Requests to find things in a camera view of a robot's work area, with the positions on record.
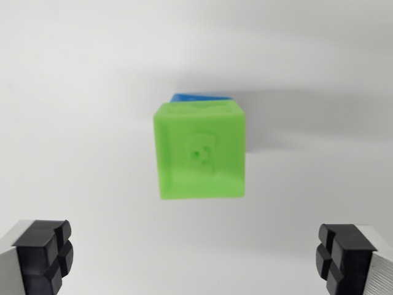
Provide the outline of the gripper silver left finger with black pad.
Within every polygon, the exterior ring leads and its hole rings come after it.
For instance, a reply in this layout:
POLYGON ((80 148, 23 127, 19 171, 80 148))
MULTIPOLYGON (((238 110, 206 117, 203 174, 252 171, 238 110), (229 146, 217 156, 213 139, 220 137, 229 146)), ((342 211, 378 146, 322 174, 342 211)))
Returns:
POLYGON ((1 237, 1 294, 58 294, 74 250, 69 221, 21 220, 1 237))

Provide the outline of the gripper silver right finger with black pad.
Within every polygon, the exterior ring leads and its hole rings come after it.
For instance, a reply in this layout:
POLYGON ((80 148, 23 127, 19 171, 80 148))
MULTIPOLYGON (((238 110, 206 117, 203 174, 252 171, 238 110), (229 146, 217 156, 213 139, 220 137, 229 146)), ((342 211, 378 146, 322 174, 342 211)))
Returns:
POLYGON ((392 294, 392 245, 371 226, 321 224, 316 267, 329 294, 392 294))

